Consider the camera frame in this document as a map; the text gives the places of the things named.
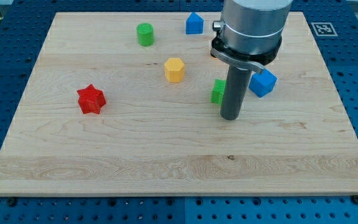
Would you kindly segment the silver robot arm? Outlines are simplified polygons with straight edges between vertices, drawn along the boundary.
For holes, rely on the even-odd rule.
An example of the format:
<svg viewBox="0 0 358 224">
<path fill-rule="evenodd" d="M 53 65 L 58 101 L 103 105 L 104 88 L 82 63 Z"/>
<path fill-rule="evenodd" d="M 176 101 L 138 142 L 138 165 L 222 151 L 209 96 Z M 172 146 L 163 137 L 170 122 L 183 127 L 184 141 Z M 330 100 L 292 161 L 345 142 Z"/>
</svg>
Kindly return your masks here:
<svg viewBox="0 0 358 224">
<path fill-rule="evenodd" d="M 243 70 L 262 73 L 282 43 L 292 0 L 225 0 L 212 28 L 211 55 Z"/>
</svg>

